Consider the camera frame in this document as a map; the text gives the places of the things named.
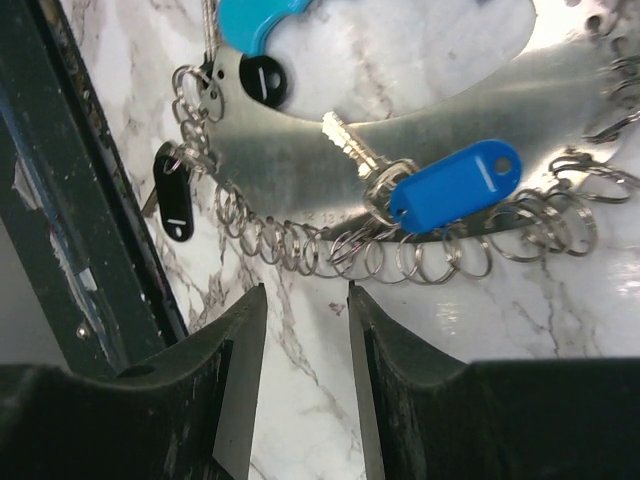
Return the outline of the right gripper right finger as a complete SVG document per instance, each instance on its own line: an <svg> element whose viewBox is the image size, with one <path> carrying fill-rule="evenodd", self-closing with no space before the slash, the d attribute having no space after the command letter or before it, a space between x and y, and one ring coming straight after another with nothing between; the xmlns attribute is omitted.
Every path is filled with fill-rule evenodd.
<svg viewBox="0 0 640 480"><path fill-rule="evenodd" d="M348 312L370 479L635 479L635 358L464 363L351 285Z"/></svg>

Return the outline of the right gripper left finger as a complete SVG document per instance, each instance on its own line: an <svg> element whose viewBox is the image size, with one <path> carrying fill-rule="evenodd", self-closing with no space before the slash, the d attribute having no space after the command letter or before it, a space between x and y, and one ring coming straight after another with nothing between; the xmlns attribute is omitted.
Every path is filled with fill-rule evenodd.
<svg viewBox="0 0 640 480"><path fill-rule="evenodd" d="M266 336L263 285L111 379L1 369L5 479L245 479Z"/></svg>

